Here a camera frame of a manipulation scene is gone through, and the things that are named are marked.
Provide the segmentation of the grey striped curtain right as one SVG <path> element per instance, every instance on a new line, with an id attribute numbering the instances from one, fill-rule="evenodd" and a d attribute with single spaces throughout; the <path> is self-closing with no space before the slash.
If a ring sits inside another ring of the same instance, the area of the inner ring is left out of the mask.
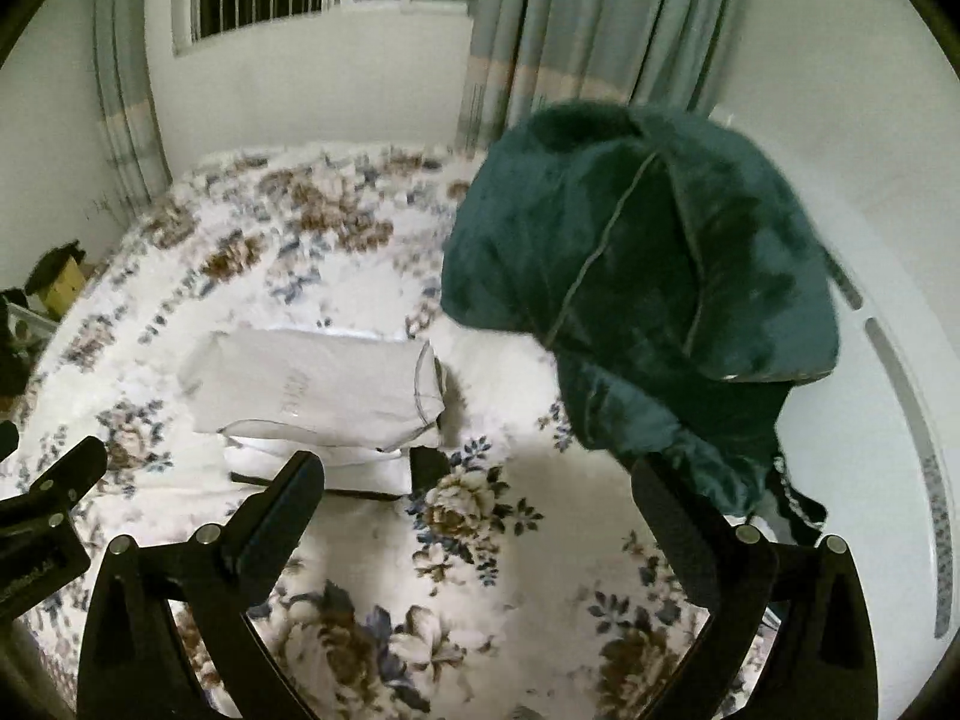
<path id="1" fill-rule="evenodd" d="M 706 114 L 745 0 L 477 0 L 455 143 L 488 148 L 549 104 Z"/>

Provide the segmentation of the grey striped curtain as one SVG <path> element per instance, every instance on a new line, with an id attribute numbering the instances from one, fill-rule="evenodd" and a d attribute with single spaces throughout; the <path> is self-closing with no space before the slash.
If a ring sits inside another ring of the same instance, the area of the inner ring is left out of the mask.
<path id="1" fill-rule="evenodd" d="M 146 60 L 145 0 L 93 0 L 99 133 L 117 193 L 145 208 L 171 182 Z"/>
<path id="2" fill-rule="evenodd" d="M 455 143 L 488 148 L 549 104 L 706 114 L 745 0 L 477 0 Z"/>

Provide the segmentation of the dark green fleece garment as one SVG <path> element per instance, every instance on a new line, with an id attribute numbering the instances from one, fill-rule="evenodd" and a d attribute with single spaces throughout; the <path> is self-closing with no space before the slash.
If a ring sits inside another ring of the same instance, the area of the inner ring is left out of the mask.
<path id="1" fill-rule="evenodd" d="M 839 330 L 823 247 L 761 149 L 699 115 L 565 103 L 508 130 L 455 215 L 441 305 L 534 338 L 579 444 L 657 455 L 727 515 L 765 496 Z"/>

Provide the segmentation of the white bed frame edge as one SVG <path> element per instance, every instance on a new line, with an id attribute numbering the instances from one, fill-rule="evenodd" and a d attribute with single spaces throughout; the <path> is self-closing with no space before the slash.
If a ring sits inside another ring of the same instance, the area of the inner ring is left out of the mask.
<path id="1" fill-rule="evenodd" d="M 918 286 L 835 181 L 768 138 L 827 252 L 839 358 L 789 395 L 789 472 L 853 548 L 874 629 L 878 713 L 931 697 L 958 649 L 958 358 Z"/>

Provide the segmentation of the cardboard box with dark item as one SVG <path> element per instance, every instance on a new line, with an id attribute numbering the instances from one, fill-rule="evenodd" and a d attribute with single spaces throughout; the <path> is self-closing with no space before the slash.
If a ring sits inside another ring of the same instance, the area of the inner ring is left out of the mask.
<path id="1" fill-rule="evenodd" d="M 48 250 L 29 273 L 25 293 L 39 299 L 49 316 L 60 320 L 85 289 L 85 257 L 78 241 Z"/>

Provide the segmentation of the white garment with black trim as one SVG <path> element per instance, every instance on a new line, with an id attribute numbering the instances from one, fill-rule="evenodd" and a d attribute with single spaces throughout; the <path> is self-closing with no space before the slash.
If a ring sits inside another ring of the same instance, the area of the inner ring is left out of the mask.
<path id="1" fill-rule="evenodd" d="M 356 333 L 243 328 L 208 335 L 179 382 L 226 470 L 267 483 L 302 450 L 334 493 L 413 493 L 416 449 L 441 444 L 446 382 L 431 344 Z"/>

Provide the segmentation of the floral fleece bed blanket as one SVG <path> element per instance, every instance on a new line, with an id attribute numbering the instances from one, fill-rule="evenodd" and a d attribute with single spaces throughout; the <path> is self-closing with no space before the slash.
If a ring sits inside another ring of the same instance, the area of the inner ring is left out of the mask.
<path id="1" fill-rule="evenodd" d="M 21 493 L 85 437 L 91 557 L 223 522 L 298 450 L 316 515 L 251 622 L 324 718 L 635 718 L 703 626 L 547 351 L 439 309 L 477 161 L 393 146 L 182 174 L 14 408 Z"/>

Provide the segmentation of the grey striped curtain left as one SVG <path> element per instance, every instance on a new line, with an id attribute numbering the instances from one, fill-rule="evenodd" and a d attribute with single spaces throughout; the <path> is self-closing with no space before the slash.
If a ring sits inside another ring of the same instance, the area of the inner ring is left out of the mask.
<path id="1" fill-rule="evenodd" d="M 99 133 L 117 193 L 145 208 L 171 182 L 146 60 L 145 0 L 93 0 Z"/>

